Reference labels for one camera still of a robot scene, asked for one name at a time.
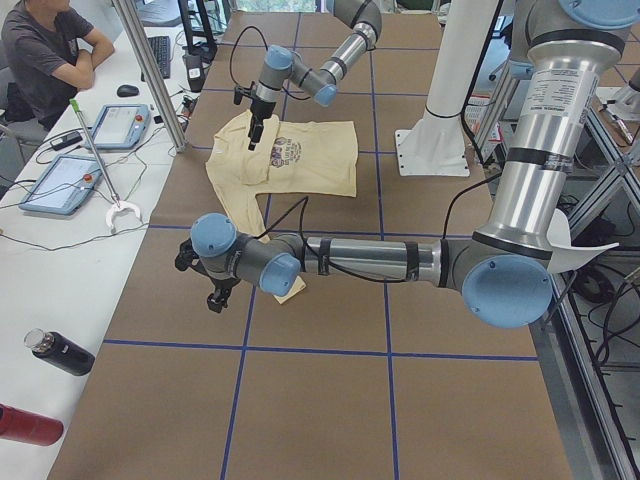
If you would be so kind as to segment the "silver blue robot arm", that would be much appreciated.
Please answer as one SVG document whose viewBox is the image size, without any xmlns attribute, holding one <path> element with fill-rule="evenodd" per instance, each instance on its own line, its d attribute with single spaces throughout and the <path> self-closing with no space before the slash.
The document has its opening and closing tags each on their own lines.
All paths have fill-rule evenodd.
<svg viewBox="0 0 640 480">
<path fill-rule="evenodd" d="M 222 214 L 198 219 L 188 247 L 220 288 L 247 281 L 281 295 L 306 271 L 341 272 L 382 283 L 428 281 L 461 293 L 484 322 L 517 328 L 538 320 L 553 296 L 550 277 L 575 270 L 597 248 L 558 246 L 551 227 L 566 171 L 601 73 L 639 18 L 635 1 L 545 1 L 525 19 L 533 74 L 494 205 L 468 240 L 357 241 L 279 235 L 268 242 L 239 232 Z"/>
<path fill-rule="evenodd" d="M 253 151 L 260 143 L 264 122 L 271 118 L 279 92 L 288 80 L 300 87 L 316 103 L 327 107 L 334 100 L 341 82 L 356 61 L 375 48 L 382 32 L 379 7 L 371 0 L 329 1 L 328 10 L 352 29 L 351 34 L 324 64 L 313 69 L 299 54 L 284 47 L 268 47 L 261 74 L 248 88 L 237 87 L 234 103 L 244 97 L 251 100 L 248 149 Z"/>
</svg>

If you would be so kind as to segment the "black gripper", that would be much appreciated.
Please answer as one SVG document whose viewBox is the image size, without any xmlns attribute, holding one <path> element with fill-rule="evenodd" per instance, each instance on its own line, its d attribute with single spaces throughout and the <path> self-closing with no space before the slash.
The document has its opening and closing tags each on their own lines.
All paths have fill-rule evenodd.
<svg viewBox="0 0 640 480">
<path fill-rule="evenodd" d="M 260 143 L 261 137 L 264 131 L 263 122 L 269 119 L 273 113 L 273 103 L 265 101 L 259 97 L 252 99 L 251 106 L 251 121 L 249 129 L 249 146 L 250 151 L 254 151 L 256 146 Z"/>
<path fill-rule="evenodd" d="M 213 292 L 206 299 L 207 307 L 214 313 L 221 313 L 228 306 L 232 290 L 240 280 L 235 277 L 217 278 L 209 273 L 206 273 L 206 276 L 214 286 Z"/>
</svg>

